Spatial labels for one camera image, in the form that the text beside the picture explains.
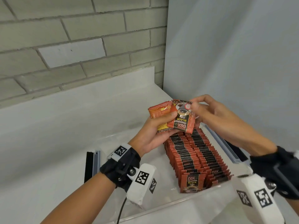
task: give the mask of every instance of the gray wall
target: gray wall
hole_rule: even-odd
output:
[[[170,0],[164,91],[181,99],[211,94],[275,143],[297,150],[298,6]]]

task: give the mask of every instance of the beige brick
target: beige brick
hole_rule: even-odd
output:
[[[100,75],[130,66],[128,54],[83,63],[87,76]]]
[[[76,65],[30,75],[21,75],[17,77],[17,80],[26,90],[34,91],[83,78],[85,78],[85,74],[82,67]]]
[[[138,66],[134,66],[134,67],[129,67],[129,68],[126,68],[126,69],[115,71],[115,72],[111,73],[111,75],[112,76],[122,75],[122,74],[125,74],[125,73],[136,71],[140,68],[148,67],[149,65],[150,64],[148,63],[148,64],[142,64],[142,65],[138,65]]]
[[[63,19],[71,39],[98,37],[125,32],[122,13],[81,16]]]
[[[25,90],[23,90],[13,79],[0,81],[0,100],[25,93]]]
[[[0,51],[67,41],[57,20],[0,24]]]
[[[155,66],[155,72],[164,71],[164,64],[164,59],[151,62],[151,65]]]
[[[163,89],[163,83],[157,84],[161,89]]]
[[[94,0],[97,12],[141,9],[150,6],[150,0]]]
[[[110,73],[105,73],[105,74],[102,74],[102,75],[99,75],[99,76],[96,76],[96,77],[87,78],[87,79],[80,80],[78,82],[72,82],[70,84],[63,85],[62,88],[64,90],[69,90],[71,88],[75,88],[75,87],[78,87],[78,86],[83,86],[83,85],[86,85],[86,84],[89,84],[89,83],[92,83],[92,82],[98,82],[98,81],[108,79],[108,78],[111,78],[111,74]]]
[[[8,99],[8,100],[0,101],[0,108],[8,107],[8,106],[11,106],[11,105],[16,105],[16,104],[19,104],[21,102],[29,101],[29,100],[32,100],[34,98],[42,97],[42,96],[49,95],[49,94],[52,94],[52,93],[56,93],[56,92],[59,92],[59,91],[61,91],[59,89],[59,87],[55,87],[55,88],[51,88],[51,89],[48,89],[48,90],[43,90],[43,91],[31,93],[31,94],[25,94],[25,95],[20,96],[20,97],[14,97],[14,98],[11,98],[11,99]]]
[[[169,0],[150,0],[150,6],[151,7],[162,7],[162,6],[168,6]]]
[[[163,79],[164,79],[164,71],[155,73],[155,83],[157,85],[163,83]]]
[[[33,49],[0,54],[0,78],[47,69]]]
[[[139,31],[125,35],[104,37],[107,56],[145,49],[150,46],[150,31]]]
[[[128,31],[148,29],[167,25],[168,9],[144,9],[126,12]]]
[[[18,19],[93,12],[91,0],[7,0]]]
[[[159,60],[165,57],[165,46],[134,52],[130,55],[133,66],[145,62]]]
[[[150,30],[150,45],[158,46],[166,44],[166,28],[157,28]]]
[[[4,20],[13,20],[14,17],[9,11],[9,9],[6,7],[6,5],[0,0],[0,21]]]

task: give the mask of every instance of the person's left thumb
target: person's left thumb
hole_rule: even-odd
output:
[[[162,115],[161,117],[158,117],[158,118],[155,118],[154,120],[154,124],[156,126],[159,126],[161,124],[164,124],[164,123],[168,123],[170,122],[171,120],[174,120],[174,118],[178,115],[178,112],[175,111],[175,112],[171,112],[171,113],[168,113],[166,115]]]

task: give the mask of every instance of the brick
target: brick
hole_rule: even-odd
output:
[[[131,53],[132,65],[159,60],[165,57],[165,46],[146,49]]]
[[[39,48],[49,67],[78,63],[106,56],[101,38]]]
[[[157,28],[150,30],[150,45],[158,46],[166,44],[166,28]]]
[[[14,17],[9,11],[9,9],[6,7],[6,5],[0,0],[0,21],[4,20],[13,20]]]
[[[150,6],[150,0],[94,0],[97,12],[141,9]]]
[[[7,0],[18,19],[93,12],[91,0]]]
[[[155,83],[157,85],[163,83],[163,79],[164,79],[164,71],[155,73]]]
[[[161,89],[163,89],[163,83],[157,84]]]
[[[71,39],[99,37],[125,32],[122,13],[81,16],[63,19]]]
[[[164,71],[164,64],[164,59],[151,62],[151,65],[155,66],[155,72]]]
[[[128,54],[83,63],[83,68],[87,76],[100,75],[130,66]]]
[[[68,41],[59,20],[0,24],[0,51]]]
[[[72,82],[70,84],[63,85],[62,88],[64,90],[69,90],[71,88],[75,88],[75,87],[78,87],[78,86],[83,86],[83,85],[86,85],[86,84],[89,84],[89,83],[92,83],[92,82],[98,82],[98,81],[108,79],[108,78],[111,78],[111,74],[110,73],[105,73],[105,74],[101,74],[101,75],[96,76],[96,77],[91,77],[91,78],[80,80],[78,82]]]
[[[23,88],[13,79],[4,79],[0,81],[0,100],[25,93],[25,90],[23,90]]]
[[[17,80],[26,90],[34,91],[83,78],[85,78],[85,74],[82,67],[76,65],[30,75],[21,75],[17,77]]]
[[[16,105],[16,104],[19,104],[21,102],[29,101],[29,100],[32,100],[34,98],[42,97],[42,96],[49,95],[49,94],[52,94],[52,93],[56,93],[56,92],[59,92],[59,91],[61,91],[59,89],[59,87],[55,87],[55,88],[51,88],[51,89],[48,89],[48,90],[43,90],[43,91],[31,93],[31,94],[25,94],[25,95],[20,96],[20,97],[14,97],[14,98],[11,98],[11,99],[8,99],[8,100],[0,101],[0,108],[8,107],[8,106],[11,106],[11,105]]]
[[[168,6],[169,0],[150,0],[150,6],[151,7],[162,7],[162,6]]]
[[[107,56],[145,49],[150,46],[150,31],[139,31],[125,35],[104,37]]]
[[[144,9],[126,12],[128,31],[148,29],[167,25],[168,9]]]
[[[0,78],[47,69],[33,49],[0,54]]]
[[[122,69],[122,70],[119,70],[119,71],[115,71],[113,73],[111,73],[112,76],[117,76],[117,75],[122,75],[122,74],[126,74],[126,73],[129,73],[129,72],[132,72],[132,71],[136,71],[140,68],[144,68],[144,67],[148,67],[150,64],[142,64],[142,65],[138,65],[138,66],[134,66],[134,67],[129,67],[129,68],[126,68],[126,69]]]

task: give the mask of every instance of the person's right arm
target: person's right arm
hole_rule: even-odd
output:
[[[243,148],[252,156],[262,156],[277,151],[275,143],[259,134],[252,126],[210,95],[202,95],[191,101],[192,111],[199,116],[196,119],[197,126],[201,122],[207,124],[223,139]],[[299,200],[287,200],[287,202],[299,215]]]

